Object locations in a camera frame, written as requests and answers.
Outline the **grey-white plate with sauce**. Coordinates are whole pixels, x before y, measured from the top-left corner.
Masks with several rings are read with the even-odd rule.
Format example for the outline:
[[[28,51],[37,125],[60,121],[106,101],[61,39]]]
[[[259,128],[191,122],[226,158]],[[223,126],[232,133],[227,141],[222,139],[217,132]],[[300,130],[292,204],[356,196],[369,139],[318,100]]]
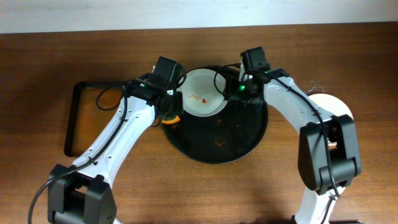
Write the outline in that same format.
[[[187,78],[177,91],[182,92],[183,110],[197,117],[209,117],[219,113],[227,101],[214,85],[215,71],[198,68],[187,73]]]

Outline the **white plate with sauce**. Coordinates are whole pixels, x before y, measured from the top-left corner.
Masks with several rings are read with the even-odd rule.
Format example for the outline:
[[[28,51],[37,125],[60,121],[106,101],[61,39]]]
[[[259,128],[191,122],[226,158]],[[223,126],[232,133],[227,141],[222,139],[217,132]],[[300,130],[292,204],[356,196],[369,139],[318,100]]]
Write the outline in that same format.
[[[336,116],[342,116],[347,114],[351,119],[354,119],[353,114],[348,106],[335,96],[325,93],[316,93],[310,95],[309,98],[314,101],[318,106],[333,113]]]

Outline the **orange green scrub sponge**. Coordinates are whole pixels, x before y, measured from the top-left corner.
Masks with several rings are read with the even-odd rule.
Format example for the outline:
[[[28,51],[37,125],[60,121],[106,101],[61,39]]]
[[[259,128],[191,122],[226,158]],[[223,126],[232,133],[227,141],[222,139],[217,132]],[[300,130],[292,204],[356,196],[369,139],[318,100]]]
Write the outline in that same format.
[[[179,116],[164,117],[162,119],[162,124],[175,124],[180,121]]]

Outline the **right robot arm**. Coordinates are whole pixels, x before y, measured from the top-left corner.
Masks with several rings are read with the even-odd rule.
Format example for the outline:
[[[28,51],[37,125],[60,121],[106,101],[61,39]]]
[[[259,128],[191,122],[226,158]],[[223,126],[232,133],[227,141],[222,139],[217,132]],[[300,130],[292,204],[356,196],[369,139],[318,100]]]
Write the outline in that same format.
[[[329,223],[345,188],[362,171],[353,118],[335,115],[309,98],[283,68],[271,68],[262,47],[240,54],[239,76],[227,80],[228,101],[267,103],[299,135],[298,171],[305,185],[292,223]]]

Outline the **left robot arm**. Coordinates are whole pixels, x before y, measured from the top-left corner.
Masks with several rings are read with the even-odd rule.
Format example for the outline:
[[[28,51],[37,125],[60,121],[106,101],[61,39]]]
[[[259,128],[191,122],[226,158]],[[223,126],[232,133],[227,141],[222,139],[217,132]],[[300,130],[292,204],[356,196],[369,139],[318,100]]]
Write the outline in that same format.
[[[49,223],[118,223],[112,187],[140,135],[155,120],[183,112],[177,89],[187,77],[176,61],[159,57],[154,69],[121,84],[114,116],[70,167],[57,164],[46,183]]]

